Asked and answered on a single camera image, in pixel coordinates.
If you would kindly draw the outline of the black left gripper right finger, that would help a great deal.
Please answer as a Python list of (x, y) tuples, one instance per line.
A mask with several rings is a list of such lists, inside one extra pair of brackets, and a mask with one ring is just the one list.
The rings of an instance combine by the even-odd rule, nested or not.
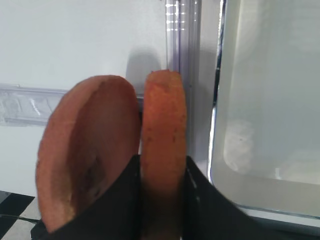
[(264, 240), (265, 230), (227, 200), (186, 157), (183, 240)]

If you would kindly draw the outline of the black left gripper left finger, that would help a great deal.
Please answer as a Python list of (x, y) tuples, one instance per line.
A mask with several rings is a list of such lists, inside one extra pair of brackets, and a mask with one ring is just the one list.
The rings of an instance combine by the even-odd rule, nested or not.
[(52, 233), (40, 220), (33, 240), (138, 240), (141, 237), (140, 157), (84, 212)]

